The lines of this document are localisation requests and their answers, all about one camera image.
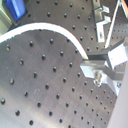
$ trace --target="metal bracket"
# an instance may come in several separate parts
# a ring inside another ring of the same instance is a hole
[[[100,0],[93,0],[93,10],[95,16],[95,24],[97,30],[97,41],[98,43],[105,42],[104,36],[104,25],[111,22],[110,17],[103,16],[103,12],[109,13],[109,8],[106,6],[100,5]]]
[[[128,61],[128,38],[124,38],[112,48],[103,49],[100,52],[89,52],[89,60],[84,60],[80,65],[85,77],[94,79],[98,87],[104,84],[119,95],[121,82],[124,76],[124,68],[114,70],[116,66]]]

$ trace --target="metal clamp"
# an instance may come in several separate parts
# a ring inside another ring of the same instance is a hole
[[[111,22],[111,18],[108,16],[103,16],[103,12],[109,13],[109,8],[106,6],[101,6],[99,0],[93,0],[93,10],[95,16],[95,24],[97,30],[97,41],[98,43],[105,42],[104,36],[104,25]]]

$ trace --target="cable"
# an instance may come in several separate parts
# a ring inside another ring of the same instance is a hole
[[[19,35],[21,33],[31,31],[31,30],[49,30],[49,31],[53,31],[53,32],[62,34],[63,36],[65,36],[67,39],[69,39],[74,44],[74,46],[78,49],[78,51],[83,59],[88,59],[88,56],[87,56],[85,50],[83,49],[82,45],[80,44],[80,42],[76,39],[76,37],[72,33],[70,33],[68,30],[66,30],[65,28],[63,28],[61,26],[58,26],[55,24],[50,24],[50,23],[31,23],[31,24],[27,24],[27,25],[23,25],[21,27],[15,28],[15,29],[5,33],[4,35],[0,36],[0,43],[6,41],[16,35]]]

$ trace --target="metal table surface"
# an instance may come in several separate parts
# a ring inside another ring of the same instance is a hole
[[[116,1],[101,3],[110,8],[108,15],[112,17]],[[31,0],[26,7],[31,15],[20,25],[34,22],[60,25],[86,51],[88,47],[89,51],[104,48],[104,43],[96,41],[91,0]],[[104,27],[105,36],[109,26]],[[111,45],[127,36],[127,27],[119,8]],[[107,85],[97,88],[92,79],[85,78],[81,62],[74,45],[55,32],[29,31],[1,43],[0,128],[106,128],[116,96]]]

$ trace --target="white cable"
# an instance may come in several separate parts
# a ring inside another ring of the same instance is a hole
[[[108,33],[108,37],[107,37],[107,40],[106,40],[105,48],[109,47],[109,44],[110,44],[110,39],[111,39],[111,36],[112,36],[112,31],[113,31],[113,27],[114,27],[116,14],[117,14],[119,5],[120,5],[120,0],[117,0],[117,5],[116,5],[115,11],[114,11],[114,15],[113,15],[112,23],[111,23],[111,26],[110,26],[110,29],[109,29],[109,33]]]
[[[15,28],[15,29],[5,33],[4,35],[0,36],[0,43],[6,41],[16,35],[19,35],[23,32],[27,32],[27,31],[31,31],[31,30],[40,30],[40,29],[41,30],[49,30],[49,31],[53,31],[53,32],[62,34],[63,36],[68,38],[75,45],[75,47],[78,49],[78,51],[81,54],[83,59],[88,59],[88,56],[87,56],[85,50],[83,49],[82,45],[80,44],[80,42],[76,39],[76,37],[72,33],[70,33],[68,30],[66,30],[65,28],[63,28],[61,26],[50,24],[50,23],[31,23],[31,24],[27,24],[27,25],[23,25],[21,27]]]

